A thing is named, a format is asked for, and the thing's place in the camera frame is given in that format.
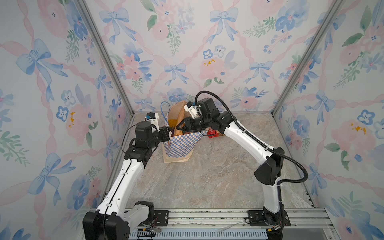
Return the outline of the tan potato chips pouch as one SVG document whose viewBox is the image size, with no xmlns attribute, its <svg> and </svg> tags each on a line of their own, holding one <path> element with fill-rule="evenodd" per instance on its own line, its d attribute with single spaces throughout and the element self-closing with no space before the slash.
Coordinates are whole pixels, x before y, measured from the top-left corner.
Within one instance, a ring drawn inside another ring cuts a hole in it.
<svg viewBox="0 0 384 240">
<path fill-rule="evenodd" d="M 170 112 L 168 113 L 167 120 L 172 130 L 172 137 L 183 135 L 183 131 L 177 130 L 177 125 L 180 124 L 184 118 L 190 117 L 190 114 L 184 109 L 186 104 L 186 101 L 178 102 L 171 106 Z"/>
</svg>

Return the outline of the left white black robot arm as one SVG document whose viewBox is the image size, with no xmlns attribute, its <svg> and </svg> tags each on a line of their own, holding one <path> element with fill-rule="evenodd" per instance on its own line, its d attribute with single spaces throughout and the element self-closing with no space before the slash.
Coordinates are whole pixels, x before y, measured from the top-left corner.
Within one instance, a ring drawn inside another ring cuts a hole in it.
<svg viewBox="0 0 384 240">
<path fill-rule="evenodd" d="M 136 181 L 144 172 L 154 151 L 162 142 L 170 140 L 171 129 L 142 121 L 135 125 L 133 138 L 124 151 L 122 168 L 105 199 L 94 212 L 83 218 L 87 240 L 127 240 L 137 227 L 151 228 L 155 223 L 155 207 L 151 202 L 139 201 L 126 211 L 126 205 Z"/>
</svg>

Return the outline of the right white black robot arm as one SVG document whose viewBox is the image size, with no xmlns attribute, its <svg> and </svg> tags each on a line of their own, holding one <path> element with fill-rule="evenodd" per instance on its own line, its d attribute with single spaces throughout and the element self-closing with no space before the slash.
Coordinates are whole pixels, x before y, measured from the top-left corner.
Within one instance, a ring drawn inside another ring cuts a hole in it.
<svg viewBox="0 0 384 240">
<path fill-rule="evenodd" d="M 188 116 L 177 125 L 177 130 L 201 132 L 211 128 L 238 143 L 254 157 L 259 164 L 254 175 L 263 185 L 264 221 L 269 226 L 280 225 L 283 216 L 278 181 L 283 164 L 280 154 L 283 154 L 284 150 L 274 149 L 258 139 L 236 119 L 230 110 L 221 113 L 211 98 L 202 99 L 197 103 L 188 102 L 183 109 Z"/>
</svg>

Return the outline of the blue checkered paper bag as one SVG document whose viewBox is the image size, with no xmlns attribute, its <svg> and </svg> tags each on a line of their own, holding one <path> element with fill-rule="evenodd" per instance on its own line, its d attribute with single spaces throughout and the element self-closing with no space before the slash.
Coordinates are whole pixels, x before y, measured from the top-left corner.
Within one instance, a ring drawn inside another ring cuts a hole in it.
<svg viewBox="0 0 384 240">
<path fill-rule="evenodd" d="M 168 113 L 165 114 L 164 112 L 162 112 L 162 115 L 165 120 L 164 125 L 169 127 L 169 123 L 167 120 Z M 168 142 L 163 143 L 164 162 L 166 164 L 187 162 L 191 158 L 195 146 L 202 138 L 203 135 L 200 132 L 183 132 L 183 135 L 172 137 L 171 130 L 170 140 Z"/>
</svg>

